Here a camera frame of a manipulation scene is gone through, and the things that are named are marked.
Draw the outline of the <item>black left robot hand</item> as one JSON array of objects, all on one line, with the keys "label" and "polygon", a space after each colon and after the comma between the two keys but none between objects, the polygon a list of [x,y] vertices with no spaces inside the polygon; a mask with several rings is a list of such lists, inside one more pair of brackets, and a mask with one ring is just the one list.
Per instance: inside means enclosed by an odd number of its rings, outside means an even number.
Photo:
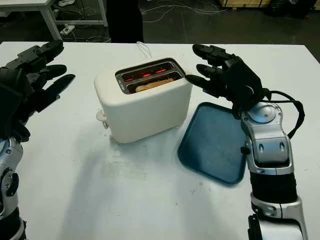
[{"label": "black left robot hand", "polygon": [[0,69],[0,138],[27,142],[29,118],[60,98],[75,79],[63,64],[51,62],[64,50],[62,40],[34,45]]}]

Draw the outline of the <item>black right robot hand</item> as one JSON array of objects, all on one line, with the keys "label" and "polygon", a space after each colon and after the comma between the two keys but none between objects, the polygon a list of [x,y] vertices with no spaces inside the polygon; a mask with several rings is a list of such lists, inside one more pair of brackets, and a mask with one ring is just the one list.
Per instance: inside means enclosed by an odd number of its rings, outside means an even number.
[{"label": "black right robot hand", "polygon": [[240,57],[213,45],[194,44],[192,50],[208,65],[197,64],[196,70],[201,76],[187,74],[185,78],[189,83],[213,97],[232,102],[235,115],[255,105],[256,75]]}]

